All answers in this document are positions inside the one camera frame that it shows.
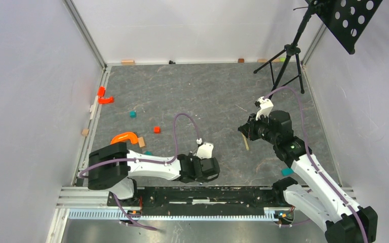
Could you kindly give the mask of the yellow highlighter pen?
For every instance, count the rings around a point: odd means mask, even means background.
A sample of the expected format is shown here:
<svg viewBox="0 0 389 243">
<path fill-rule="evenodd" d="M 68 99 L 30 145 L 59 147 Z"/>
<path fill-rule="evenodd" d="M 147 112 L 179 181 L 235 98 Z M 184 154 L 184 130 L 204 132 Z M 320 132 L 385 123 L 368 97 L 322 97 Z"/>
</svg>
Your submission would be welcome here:
<svg viewBox="0 0 389 243">
<path fill-rule="evenodd" d="M 243 138 L 246 150 L 249 151 L 250 148 L 249 148 L 249 144 L 248 144 L 247 138 L 243 134 L 242 134 L 242 138 Z"/>
</svg>

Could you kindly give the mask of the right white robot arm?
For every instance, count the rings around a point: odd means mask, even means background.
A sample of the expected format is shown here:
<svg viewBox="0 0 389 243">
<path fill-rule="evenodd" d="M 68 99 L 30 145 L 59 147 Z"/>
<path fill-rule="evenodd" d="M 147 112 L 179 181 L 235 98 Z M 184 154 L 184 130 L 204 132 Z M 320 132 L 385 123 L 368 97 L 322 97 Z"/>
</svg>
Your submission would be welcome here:
<svg viewBox="0 0 389 243">
<path fill-rule="evenodd" d="M 260 118 L 251 114 L 238 131 L 251 141 L 270 143 L 278 159 L 309 186 L 311 192 L 291 177 L 277 181 L 272 193 L 277 206 L 299 209 L 324 232 L 327 242 L 376 241 L 376 211 L 362 207 L 328 175 L 304 140 L 294 135 L 289 113 L 277 110 Z"/>
</svg>

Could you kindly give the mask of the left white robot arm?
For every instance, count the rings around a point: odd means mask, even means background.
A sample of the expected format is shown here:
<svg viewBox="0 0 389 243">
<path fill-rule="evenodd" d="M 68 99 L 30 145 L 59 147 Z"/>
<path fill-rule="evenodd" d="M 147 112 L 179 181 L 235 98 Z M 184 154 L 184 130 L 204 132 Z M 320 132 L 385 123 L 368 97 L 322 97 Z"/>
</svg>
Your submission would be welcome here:
<svg viewBox="0 0 389 243">
<path fill-rule="evenodd" d="M 206 142 L 194 153 L 160 157 L 129 150 L 125 142 L 118 142 L 91 152 L 89 165 L 79 176 L 88 180 L 89 190 L 108 191 L 126 206 L 133 206 L 139 200 L 134 177 L 182 183 L 217 179 L 220 167 L 213 157 L 213 149 L 214 145 Z"/>
</svg>

